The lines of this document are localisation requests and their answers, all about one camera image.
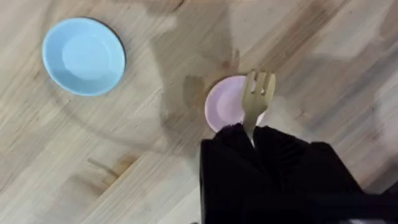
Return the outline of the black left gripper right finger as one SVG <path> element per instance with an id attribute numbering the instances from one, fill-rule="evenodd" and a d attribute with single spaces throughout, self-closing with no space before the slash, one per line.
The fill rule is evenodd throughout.
<path id="1" fill-rule="evenodd" d="M 329 144 L 306 142 L 268 126 L 256 128 L 253 140 L 288 217 L 333 223 L 358 210 L 364 191 Z"/>

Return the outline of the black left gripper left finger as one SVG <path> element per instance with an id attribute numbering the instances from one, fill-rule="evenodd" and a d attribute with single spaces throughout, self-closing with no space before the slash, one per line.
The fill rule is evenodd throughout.
<path id="1" fill-rule="evenodd" d="M 267 188 L 261 167 L 242 124 L 226 126 L 200 146 L 201 220 L 244 223 L 250 199 Z"/>

